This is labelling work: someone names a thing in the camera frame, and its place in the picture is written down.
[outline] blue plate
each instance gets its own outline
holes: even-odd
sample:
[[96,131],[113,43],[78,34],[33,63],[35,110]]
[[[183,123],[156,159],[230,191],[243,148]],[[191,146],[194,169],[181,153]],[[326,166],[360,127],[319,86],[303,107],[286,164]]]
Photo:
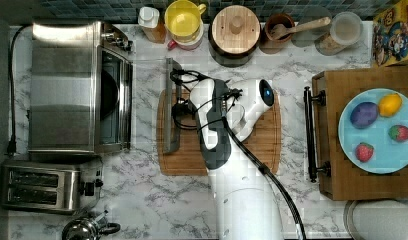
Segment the blue plate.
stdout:
[[[357,129],[350,121],[353,109],[362,102],[378,104],[387,94],[398,93],[391,89],[371,89],[360,93],[351,100],[341,114],[338,126],[339,142],[347,157],[359,168],[378,174],[398,171],[408,164],[408,140],[402,143],[392,140],[389,129],[394,125],[408,127],[408,98],[398,93],[403,104],[400,110],[392,117],[385,118],[378,115],[376,121],[368,128]],[[354,153],[359,143],[366,142],[375,148],[372,158],[368,162],[360,162]]]

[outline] toaster oven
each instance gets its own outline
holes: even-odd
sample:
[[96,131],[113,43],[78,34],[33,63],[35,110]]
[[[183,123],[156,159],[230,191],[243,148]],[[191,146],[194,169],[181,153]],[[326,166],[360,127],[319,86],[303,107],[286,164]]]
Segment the toaster oven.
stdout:
[[75,215],[100,197],[98,156],[19,155],[1,165],[0,205],[5,209]]
[[46,21],[33,25],[29,152],[130,148],[132,41],[108,23]]

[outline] wooden jar lid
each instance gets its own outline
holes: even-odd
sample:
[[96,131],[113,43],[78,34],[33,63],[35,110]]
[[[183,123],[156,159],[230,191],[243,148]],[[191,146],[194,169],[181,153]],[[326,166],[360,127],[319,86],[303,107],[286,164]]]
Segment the wooden jar lid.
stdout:
[[211,33],[221,50],[231,54],[241,54],[257,44],[260,23],[250,9],[234,5],[224,8],[216,15]]

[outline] red strawberry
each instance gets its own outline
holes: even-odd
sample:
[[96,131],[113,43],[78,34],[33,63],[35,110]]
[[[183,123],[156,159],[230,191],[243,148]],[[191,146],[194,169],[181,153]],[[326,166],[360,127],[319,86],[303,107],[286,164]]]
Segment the red strawberry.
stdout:
[[356,147],[356,157],[361,162],[367,162],[372,157],[373,151],[374,151],[374,148],[372,145],[365,143],[365,142],[361,142]]
[[388,135],[392,140],[404,142],[408,139],[408,128],[403,125],[394,125],[390,128]]

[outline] white marble surface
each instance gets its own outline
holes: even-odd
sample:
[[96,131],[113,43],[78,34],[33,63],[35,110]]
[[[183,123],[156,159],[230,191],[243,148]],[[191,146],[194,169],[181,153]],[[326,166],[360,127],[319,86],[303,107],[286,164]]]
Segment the white marble surface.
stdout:
[[[209,54],[207,33],[193,51],[166,50],[153,44],[133,25],[119,28],[134,39],[130,55],[136,65],[133,94],[133,129],[130,151],[104,157],[104,186],[97,211],[107,209],[108,218],[121,224],[119,233],[103,239],[201,239],[216,238],[215,206],[207,177],[164,176],[156,152],[155,124],[158,97],[164,89],[164,59],[172,57],[184,69],[232,81],[271,80],[280,96],[282,117],[281,163],[277,177],[290,193],[303,219],[308,238],[349,237],[343,223],[345,202],[334,202],[319,193],[307,173],[307,149],[303,91],[311,77],[328,69],[369,66],[370,23],[365,23],[362,41],[335,56],[323,56],[314,46],[296,48],[291,43],[274,55],[258,48],[247,64],[225,68]],[[18,152],[27,150],[31,28],[16,45],[16,94]],[[295,223],[280,193],[285,238],[296,238]],[[11,239],[60,239],[72,217],[10,211]]]

